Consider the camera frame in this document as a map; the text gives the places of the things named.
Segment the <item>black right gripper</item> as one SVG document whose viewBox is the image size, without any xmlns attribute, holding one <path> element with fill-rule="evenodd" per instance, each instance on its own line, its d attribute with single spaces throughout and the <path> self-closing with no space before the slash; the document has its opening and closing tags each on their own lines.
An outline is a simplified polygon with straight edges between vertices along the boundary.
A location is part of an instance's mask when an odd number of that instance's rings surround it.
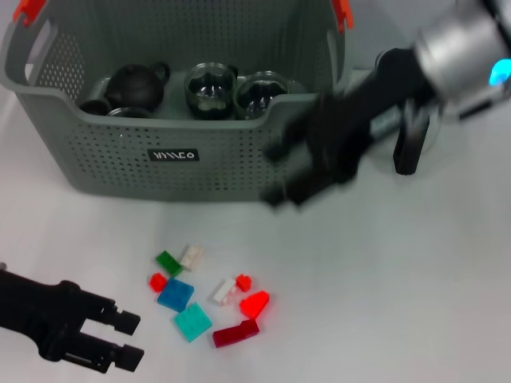
<svg viewBox="0 0 511 383">
<path fill-rule="evenodd" d="M 416 107 L 427 104 L 430 83 L 412 49 L 391 49 L 353 89 L 321 96 L 311 115 L 294 119 L 280 137 L 267 143 L 267 160 L 281 161 L 304 145 L 317 168 L 303 168 L 263 188 L 259 200 L 271 207 L 301 206 L 333 184 L 352 180 L 360 158 L 375 142 L 370 122 L 407 101 Z"/>
</svg>

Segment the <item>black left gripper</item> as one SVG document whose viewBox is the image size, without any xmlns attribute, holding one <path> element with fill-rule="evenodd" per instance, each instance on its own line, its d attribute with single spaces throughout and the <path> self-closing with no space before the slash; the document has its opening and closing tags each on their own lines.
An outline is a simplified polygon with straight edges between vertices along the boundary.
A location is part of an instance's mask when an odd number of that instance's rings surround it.
<svg viewBox="0 0 511 383">
<path fill-rule="evenodd" d="M 47 360 L 65 360 L 99 373 L 113 363 L 134 372 L 145 352 L 79 333 L 85 320 L 112 326 L 133 335 L 141 317 L 117 310 L 112 299 L 62 281 L 46 285 L 3 270 L 1 272 L 1 326 L 26 335 Z"/>
</svg>

